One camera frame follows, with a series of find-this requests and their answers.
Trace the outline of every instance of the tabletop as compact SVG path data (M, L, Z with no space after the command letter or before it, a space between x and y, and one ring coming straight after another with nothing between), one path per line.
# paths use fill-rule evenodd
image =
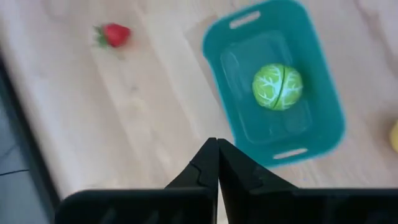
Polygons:
M302 0L346 116L326 157L273 172L299 187L398 187L398 2ZM0 0L0 48L66 197L164 187L208 137L233 141L201 54L207 27L250 0ZM133 30L117 52L93 26Z

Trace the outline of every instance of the teal plastic basket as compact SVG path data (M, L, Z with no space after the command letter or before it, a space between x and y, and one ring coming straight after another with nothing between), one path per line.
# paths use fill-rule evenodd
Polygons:
M340 141L345 122L312 23L298 2L267 1L214 23L203 54L213 70L235 145L262 166L319 156ZM252 93L261 67L281 63L302 75L293 107L272 111Z

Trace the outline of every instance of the red strawberry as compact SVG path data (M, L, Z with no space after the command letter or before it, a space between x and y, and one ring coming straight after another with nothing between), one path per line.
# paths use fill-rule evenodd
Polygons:
M119 24L110 23L95 27L97 31L96 40L100 47L120 47L124 45L131 35L129 28Z

